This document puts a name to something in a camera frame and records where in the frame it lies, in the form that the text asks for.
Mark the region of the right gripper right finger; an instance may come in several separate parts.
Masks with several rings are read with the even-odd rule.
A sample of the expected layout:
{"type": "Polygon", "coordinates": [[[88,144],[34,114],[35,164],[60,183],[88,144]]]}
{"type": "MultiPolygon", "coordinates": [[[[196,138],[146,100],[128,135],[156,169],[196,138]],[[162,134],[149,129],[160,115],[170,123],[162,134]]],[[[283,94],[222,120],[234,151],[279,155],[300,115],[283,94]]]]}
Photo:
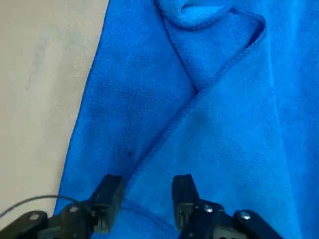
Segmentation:
{"type": "Polygon", "coordinates": [[[192,175],[176,175],[172,200],[180,239],[280,239],[257,213],[239,210],[230,216],[222,205],[200,198],[192,175]]]}

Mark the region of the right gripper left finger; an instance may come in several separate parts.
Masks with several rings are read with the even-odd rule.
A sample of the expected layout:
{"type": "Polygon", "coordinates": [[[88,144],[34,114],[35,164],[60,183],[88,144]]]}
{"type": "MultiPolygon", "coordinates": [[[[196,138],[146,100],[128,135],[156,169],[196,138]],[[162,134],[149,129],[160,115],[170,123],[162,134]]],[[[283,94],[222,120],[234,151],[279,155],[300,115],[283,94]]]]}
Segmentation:
{"type": "Polygon", "coordinates": [[[70,202],[57,215],[29,211],[0,232],[2,239],[89,239],[93,233],[110,232],[124,198],[121,176],[106,175],[84,201],[58,196],[70,202]]]}

